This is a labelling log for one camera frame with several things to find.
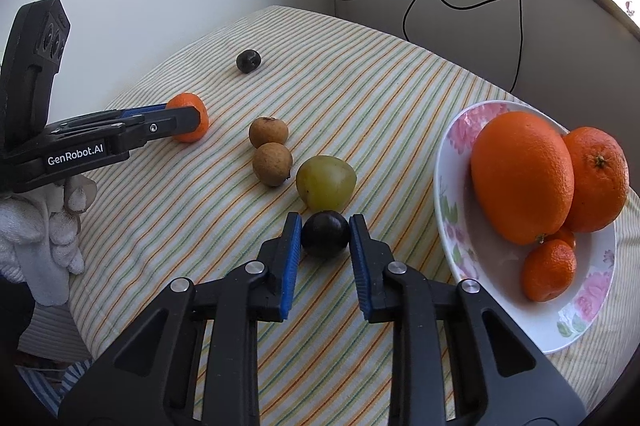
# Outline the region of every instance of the dark plum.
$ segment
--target dark plum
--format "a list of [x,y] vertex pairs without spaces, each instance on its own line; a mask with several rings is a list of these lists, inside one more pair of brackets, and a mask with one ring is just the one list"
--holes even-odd
[[238,66],[240,72],[244,72],[245,74],[253,72],[260,66],[261,62],[262,58],[260,54],[258,54],[258,51],[252,49],[242,51],[236,58],[236,66]]
[[349,224],[340,213],[322,211],[305,222],[300,242],[310,255],[332,258],[344,251],[350,236]]

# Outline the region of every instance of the orange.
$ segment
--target orange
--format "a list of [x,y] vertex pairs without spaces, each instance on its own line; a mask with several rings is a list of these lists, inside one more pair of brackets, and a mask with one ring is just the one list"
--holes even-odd
[[181,133],[180,135],[174,135],[174,139],[180,142],[196,142],[201,139],[209,129],[209,114],[207,114],[207,107],[204,106],[202,100],[191,94],[190,92],[183,92],[178,94],[166,104],[167,108],[180,108],[182,106],[193,106],[200,113],[200,124],[198,127],[189,133]]
[[564,136],[574,164],[574,203],[566,226],[593,232],[608,226],[622,211],[629,190],[629,169],[620,145],[597,128],[577,128]]
[[532,301],[549,301],[571,285],[575,255],[562,240],[550,240],[531,251],[520,273],[520,285]]
[[471,151],[476,198],[494,229],[514,244],[555,233],[574,196],[562,137],[546,120],[507,112],[481,130]]
[[562,240],[575,251],[575,235],[566,226],[562,226],[558,232],[545,237],[545,242],[551,240]]

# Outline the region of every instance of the brown longan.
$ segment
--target brown longan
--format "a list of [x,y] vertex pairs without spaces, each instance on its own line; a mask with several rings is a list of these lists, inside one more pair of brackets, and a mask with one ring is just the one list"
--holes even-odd
[[254,173],[262,184],[280,186],[291,177],[291,152],[277,142],[267,142],[254,153]]
[[260,148],[268,142],[284,144],[288,137],[287,124],[274,117],[259,117],[249,127],[249,141],[254,148]]

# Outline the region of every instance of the striped fabric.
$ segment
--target striped fabric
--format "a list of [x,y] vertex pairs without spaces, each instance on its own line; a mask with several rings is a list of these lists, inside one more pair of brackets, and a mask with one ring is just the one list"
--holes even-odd
[[[263,62],[244,75],[235,58],[247,48]],[[99,193],[83,221],[86,270],[72,282],[70,309],[94,356],[173,278],[220,278],[277,236],[287,212],[308,216],[293,181],[272,189],[252,173],[247,130],[259,116],[289,125],[293,173],[317,154],[348,161],[358,184],[345,214],[363,213],[398,260],[452,281],[434,216],[434,151],[464,107],[513,99],[393,36],[277,6],[184,48],[111,106],[155,104],[183,91],[209,109],[203,140],[151,142],[91,174]],[[640,298],[630,282],[640,269],[632,254],[639,214],[632,194],[618,222],[619,269],[602,317],[552,356],[590,408],[640,337]],[[386,424],[391,326],[364,323],[348,255],[325,263],[303,256],[289,320],[260,324],[258,335],[264,425]]]
[[68,366],[62,374],[62,381],[60,382],[60,388],[58,390],[53,388],[51,383],[43,375],[43,372],[53,374],[56,372],[55,370],[38,370],[36,368],[25,368],[23,366],[16,366],[16,369],[39,401],[49,410],[50,414],[57,417],[60,402],[89,369],[91,364],[91,361],[85,360],[75,362]]
[[33,369],[16,366],[18,374],[22,377],[27,386],[36,395],[44,407],[49,410],[53,416],[58,416],[58,407],[62,400],[60,394],[52,387],[51,383],[44,375]]

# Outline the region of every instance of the pink flower pattern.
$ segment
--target pink flower pattern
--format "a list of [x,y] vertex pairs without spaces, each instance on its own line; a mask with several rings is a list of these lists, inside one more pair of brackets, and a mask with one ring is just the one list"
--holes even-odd
[[607,249],[604,252],[604,263],[608,263],[609,267],[613,268],[613,264],[616,262],[615,255],[612,250]]
[[461,155],[465,148],[470,150],[473,148],[480,131],[489,121],[508,111],[507,104],[503,102],[488,102],[476,106],[453,123],[447,138],[453,148]]
[[452,224],[447,223],[445,224],[445,230],[446,230],[447,236],[449,237],[449,240],[459,242],[461,246],[466,247],[465,232],[462,231],[462,229],[460,229],[459,226],[453,226]]
[[471,258],[462,258],[462,262],[457,263],[456,265],[464,275],[464,278],[472,278],[474,280],[478,279],[478,270]]
[[575,308],[587,323],[595,319],[611,285],[611,272],[592,272],[582,284],[575,299]]

